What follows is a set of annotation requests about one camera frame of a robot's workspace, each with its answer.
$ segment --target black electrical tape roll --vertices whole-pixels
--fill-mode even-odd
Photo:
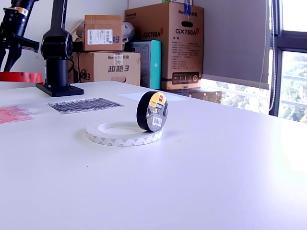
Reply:
[[[136,118],[141,129],[158,132],[163,128],[167,114],[166,96],[161,92],[147,92],[140,100]]]

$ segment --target window blind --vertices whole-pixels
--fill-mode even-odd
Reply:
[[[266,0],[193,0],[193,4],[205,9],[203,78],[268,89],[271,33]]]

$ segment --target teal box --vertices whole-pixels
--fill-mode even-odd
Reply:
[[[126,52],[141,54],[141,86],[158,90],[161,85],[161,42],[144,40],[125,44]]]

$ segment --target window frame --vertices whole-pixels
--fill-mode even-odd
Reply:
[[[283,77],[283,52],[307,53],[307,32],[284,31],[283,30],[283,3],[282,0],[273,0],[274,31],[271,34],[271,47],[273,47],[273,36],[275,38],[275,100],[269,115],[279,115],[281,103],[281,88]],[[274,75],[272,74],[272,89],[274,86]],[[274,91],[271,90],[270,104],[272,104]]]

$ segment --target white tape roll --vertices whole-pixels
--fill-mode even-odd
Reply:
[[[117,127],[130,127],[137,128],[140,133],[118,135],[106,133],[107,129]],[[108,145],[108,146],[139,146],[153,143],[162,137],[162,130],[156,133],[141,132],[142,130],[136,122],[109,122],[96,126],[88,126],[86,128],[86,137],[97,144]]]

